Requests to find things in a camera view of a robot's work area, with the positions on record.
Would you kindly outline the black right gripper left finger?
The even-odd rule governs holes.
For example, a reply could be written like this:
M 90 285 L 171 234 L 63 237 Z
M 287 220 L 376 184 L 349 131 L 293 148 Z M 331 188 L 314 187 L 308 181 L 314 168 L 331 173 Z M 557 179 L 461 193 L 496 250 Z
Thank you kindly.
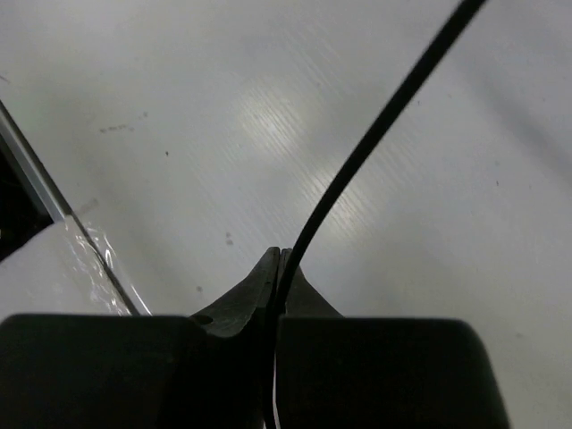
M 23 314 L 1 324 L 4 428 L 260 428 L 280 260 L 194 315 Z

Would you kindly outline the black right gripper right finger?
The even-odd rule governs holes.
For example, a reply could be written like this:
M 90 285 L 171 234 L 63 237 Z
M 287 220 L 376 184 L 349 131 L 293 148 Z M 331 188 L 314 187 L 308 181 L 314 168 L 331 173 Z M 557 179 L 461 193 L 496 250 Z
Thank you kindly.
M 277 428 L 507 428 L 486 347 L 450 318 L 345 317 L 295 272 L 272 354 Z

